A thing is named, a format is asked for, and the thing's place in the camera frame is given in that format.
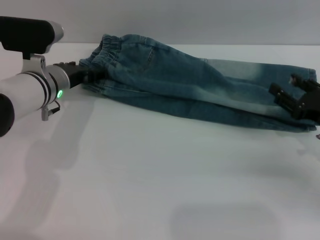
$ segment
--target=elastic waistband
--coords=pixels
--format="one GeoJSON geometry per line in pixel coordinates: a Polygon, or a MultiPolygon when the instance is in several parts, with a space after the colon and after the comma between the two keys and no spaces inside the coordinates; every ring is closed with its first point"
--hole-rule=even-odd
{"type": "Polygon", "coordinates": [[[104,66],[105,64],[112,63],[121,51],[121,38],[117,36],[103,35],[100,53],[92,60],[93,64],[104,66]]]}

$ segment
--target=white wall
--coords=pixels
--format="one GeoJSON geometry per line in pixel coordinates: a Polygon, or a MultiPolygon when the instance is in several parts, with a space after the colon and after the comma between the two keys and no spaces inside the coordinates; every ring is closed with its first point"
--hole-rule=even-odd
{"type": "Polygon", "coordinates": [[[2,0],[0,15],[56,21],[64,42],[130,33],[166,44],[320,44],[319,0],[2,0]]]}

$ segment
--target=green led light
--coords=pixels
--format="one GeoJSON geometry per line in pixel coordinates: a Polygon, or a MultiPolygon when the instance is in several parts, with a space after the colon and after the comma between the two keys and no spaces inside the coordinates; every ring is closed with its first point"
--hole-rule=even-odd
{"type": "Polygon", "coordinates": [[[64,93],[64,91],[60,90],[60,91],[58,92],[58,94],[56,95],[56,97],[57,97],[58,99],[61,98],[61,96],[62,96],[63,93],[64,93]]]}

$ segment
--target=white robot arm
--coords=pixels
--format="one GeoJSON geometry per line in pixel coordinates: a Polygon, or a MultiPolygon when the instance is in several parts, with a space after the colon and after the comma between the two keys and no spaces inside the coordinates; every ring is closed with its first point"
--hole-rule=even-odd
{"type": "Polygon", "coordinates": [[[75,62],[46,66],[43,55],[64,36],[63,28],[52,21],[0,16],[0,41],[5,50],[21,52],[21,73],[0,80],[0,137],[15,120],[41,109],[43,121],[60,110],[57,99],[63,90],[83,82],[96,81],[104,73],[75,62]],[[48,105],[57,107],[49,110],[48,105]]]}

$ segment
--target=jeans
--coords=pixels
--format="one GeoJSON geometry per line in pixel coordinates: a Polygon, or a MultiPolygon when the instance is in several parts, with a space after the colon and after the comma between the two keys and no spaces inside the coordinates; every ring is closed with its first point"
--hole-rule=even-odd
{"type": "Polygon", "coordinates": [[[106,77],[87,90],[132,106],[240,127],[308,132],[311,120],[295,120],[274,103],[271,83],[295,98],[303,91],[289,84],[291,74],[316,79],[309,68],[201,59],[140,35],[104,35],[80,65],[103,69],[106,77]]]}

